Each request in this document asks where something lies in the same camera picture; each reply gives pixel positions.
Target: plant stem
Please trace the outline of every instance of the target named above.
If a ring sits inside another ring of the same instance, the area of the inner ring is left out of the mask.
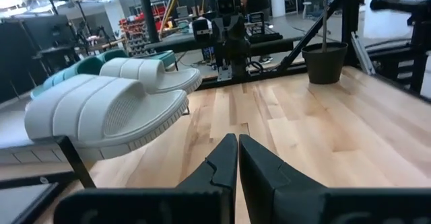
[[[322,52],[327,51],[326,37],[328,32],[328,0],[323,0],[323,42]]]

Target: person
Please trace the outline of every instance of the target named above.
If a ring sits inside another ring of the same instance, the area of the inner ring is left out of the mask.
[[[245,7],[246,13],[262,12],[263,19],[269,21],[269,1],[268,0],[241,0]],[[262,55],[259,59],[261,64],[271,62],[272,58],[269,55]]]

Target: black potted plant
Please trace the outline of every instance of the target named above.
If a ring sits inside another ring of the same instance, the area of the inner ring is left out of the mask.
[[[302,49],[302,56],[311,83],[328,84],[339,81],[347,52],[344,42],[327,42],[328,0],[323,0],[323,40]]]

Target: wooden tabletop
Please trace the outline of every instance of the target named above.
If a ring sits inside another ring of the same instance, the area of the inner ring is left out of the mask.
[[[226,133],[249,134],[326,186],[431,185],[431,107],[356,69],[344,68],[333,85],[312,85],[307,75],[293,75],[197,91],[189,99],[192,114],[155,141],[93,165],[96,185],[174,187]],[[64,194],[80,188],[74,184]],[[239,179],[236,193],[236,222],[249,223]],[[50,223],[54,206],[38,223]]]

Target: plant pot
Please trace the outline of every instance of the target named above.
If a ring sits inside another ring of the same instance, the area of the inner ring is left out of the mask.
[[[347,44],[344,42],[327,43],[327,51],[322,52],[322,44],[305,46],[302,56],[307,65],[310,83],[337,83],[343,69]]]

